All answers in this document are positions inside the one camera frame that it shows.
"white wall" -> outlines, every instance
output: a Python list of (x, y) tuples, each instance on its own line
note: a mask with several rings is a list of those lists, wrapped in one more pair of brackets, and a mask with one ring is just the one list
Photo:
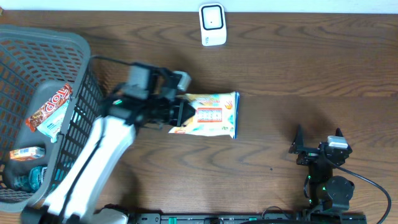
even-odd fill
[(4, 9), (197, 12), (219, 2), (227, 12), (398, 13), (398, 0), (0, 0)]

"gray plastic basket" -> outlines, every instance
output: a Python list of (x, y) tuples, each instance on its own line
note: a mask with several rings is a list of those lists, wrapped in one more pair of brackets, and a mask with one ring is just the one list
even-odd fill
[[(15, 26), (0, 26), (0, 211), (20, 212), (37, 203), (66, 176), (83, 149), (98, 115), (102, 93), (88, 71), (90, 47), (76, 34)], [(25, 119), (37, 111), (65, 83), (73, 94), (58, 141), (36, 131)], [(45, 157), (9, 160), (10, 150), (41, 146)], [(40, 189), (32, 194), (10, 189), (18, 175), (47, 165)]]

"brown candy wrapper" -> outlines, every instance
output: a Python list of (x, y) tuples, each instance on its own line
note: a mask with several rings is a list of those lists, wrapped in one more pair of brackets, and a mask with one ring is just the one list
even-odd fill
[(65, 84), (60, 90), (56, 92), (40, 109), (38, 109), (32, 116), (25, 120), (25, 124), (32, 132), (35, 132), (37, 127), (51, 116), (54, 111), (61, 107), (66, 101), (69, 100), (72, 94), (72, 87)]

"wood grain surface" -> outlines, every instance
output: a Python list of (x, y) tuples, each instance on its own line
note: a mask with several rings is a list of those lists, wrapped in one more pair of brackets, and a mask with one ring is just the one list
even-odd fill
[[(344, 165), (381, 184), (398, 223), (398, 16), (227, 13), (228, 40), (203, 47), (197, 13), (5, 11), (2, 24), (83, 36), (92, 54), (139, 60), (193, 77), (190, 93), (240, 91), (238, 138), (143, 129), (117, 164), (98, 208), (118, 203), (165, 213), (262, 212), (308, 206), (307, 167), (288, 154), (295, 129), (317, 146), (340, 127), (353, 148)], [(96, 64), (106, 88), (125, 68)], [(384, 194), (355, 185), (350, 211), (376, 223)], [(0, 223), (18, 214), (0, 213)]]

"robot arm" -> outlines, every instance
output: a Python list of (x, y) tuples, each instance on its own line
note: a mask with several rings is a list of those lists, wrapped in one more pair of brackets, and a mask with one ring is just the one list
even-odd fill
[[(187, 100), (176, 98), (190, 83), (187, 73), (120, 63), (131, 66), (128, 82), (118, 85), (103, 101), (101, 116), (95, 119), (70, 172), (41, 209), (26, 207), (22, 211), (22, 223), (89, 223), (109, 175), (139, 128), (146, 123), (181, 126), (195, 114)], [(155, 94), (159, 77), (165, 81)]]

